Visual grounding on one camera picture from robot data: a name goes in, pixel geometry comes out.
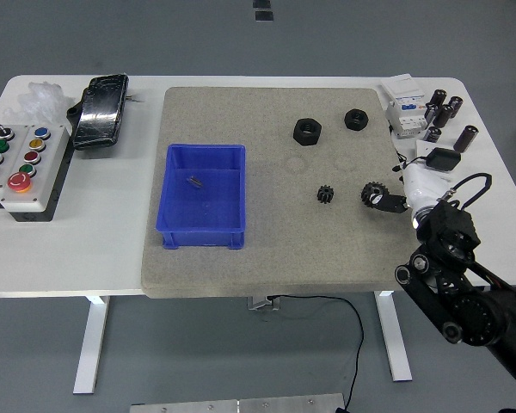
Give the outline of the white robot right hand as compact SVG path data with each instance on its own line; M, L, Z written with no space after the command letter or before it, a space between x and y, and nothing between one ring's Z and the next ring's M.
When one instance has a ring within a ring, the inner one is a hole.
M414 214L430 211L450 188L450 183L426 167L412 163L402 170L404 195L391 194L380 182L369 182L361 191L362 202L387 213Z

